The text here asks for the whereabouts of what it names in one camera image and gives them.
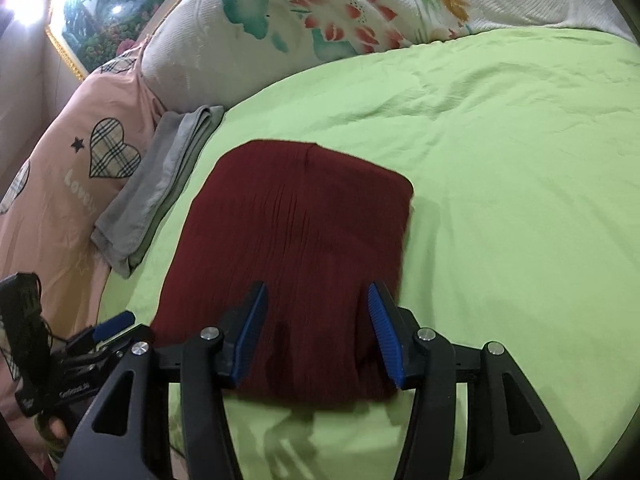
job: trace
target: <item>folded sweater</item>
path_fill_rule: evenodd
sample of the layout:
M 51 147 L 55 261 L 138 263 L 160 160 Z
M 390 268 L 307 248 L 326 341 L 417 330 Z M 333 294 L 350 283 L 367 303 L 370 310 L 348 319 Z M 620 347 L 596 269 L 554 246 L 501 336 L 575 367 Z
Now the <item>folded sweater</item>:
M 223 115 L 222 106 L 201 106 L 189 114 L 165 113 L 139 167 L 96 220 L 91 240 L 123 278 L 142 263 L 162 218 L 178 200 Z
M 316 144 L 254 140 L 228 152 L 193 200 L 152 329 L 185 341 L 266 282 L 269 309 L 241 391 L 332 405 L 385 399 L 367 286 L 398 289 L 413 187 Z

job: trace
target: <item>metal screw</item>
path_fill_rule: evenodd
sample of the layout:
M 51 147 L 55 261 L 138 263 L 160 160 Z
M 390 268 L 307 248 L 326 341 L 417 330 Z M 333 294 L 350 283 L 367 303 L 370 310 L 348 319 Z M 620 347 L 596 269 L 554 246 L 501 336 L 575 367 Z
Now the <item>metal screw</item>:
M 502 344 L 498 343 L 497 341 L 491 341 L 486 346 L 486 349 L 489 351 L 489 354 L 491 354 L 491 355 L 502 355 L 502 354 L 504 354 L 504 346 L 502 346 Z
M 220 330 L 214 326 L 207 326 L 200 332 L 200 337 L 206 339 L 207 341 L 211 341 L 212 339 L 217 338 L 219 335 Z
M 421 328 L 417 334 L 418 339 L 421 341 L 433 341 L 436 339 L 436 333 L 431 328 Z
M 139 343 L 135 343 L 135 345 L 131 347 L 131 351 L 135 355 L 146 354 L 148 350 L 149 350 L 149 343 L 147 343 L 146 341 L 140 341 Z

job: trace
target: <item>person's hand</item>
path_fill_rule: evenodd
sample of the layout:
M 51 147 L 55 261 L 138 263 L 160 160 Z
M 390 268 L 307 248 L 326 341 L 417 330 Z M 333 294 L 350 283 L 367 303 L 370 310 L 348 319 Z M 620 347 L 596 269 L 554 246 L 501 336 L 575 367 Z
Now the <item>person's hand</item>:
M 59 418 L 52 416 L 49 419 L 49 430 L 56 439 L 61 440 L 65 445 L 69 443 L 69 434 L 65 424 Z

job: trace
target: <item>painting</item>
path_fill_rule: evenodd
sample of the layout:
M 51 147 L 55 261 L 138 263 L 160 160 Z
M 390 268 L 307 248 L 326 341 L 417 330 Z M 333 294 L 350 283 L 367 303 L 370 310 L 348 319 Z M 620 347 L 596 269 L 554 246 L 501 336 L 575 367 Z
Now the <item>painting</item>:
M 165 0 L 51 0 L 47 35 L 80 78 L 138 40 Z

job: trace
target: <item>pillow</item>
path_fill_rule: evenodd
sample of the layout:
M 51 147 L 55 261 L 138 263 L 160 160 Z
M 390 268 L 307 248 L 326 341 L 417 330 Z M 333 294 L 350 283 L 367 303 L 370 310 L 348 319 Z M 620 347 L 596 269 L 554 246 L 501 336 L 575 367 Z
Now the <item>pillow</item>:
M 36 272 L 43 316 L 62 337 L 97 318 L 109 267 L 89 236 L 140 163 L 163 112 L 142 80 L 143 49 L 106 63 L 80 85 L 0 202 L 0 278 Z M 0 359 L 0 409 L 21 444 L 39 452 L 14 391 Z
M 334 405 L 382 400 L 367 287 L 398 289 L 413 194 L 402 175 L 316 144 L 255 140 L 228 152 L 191 203 L 151 324 L 185 341 L 264 281 L 269 309 L 241 392 Z

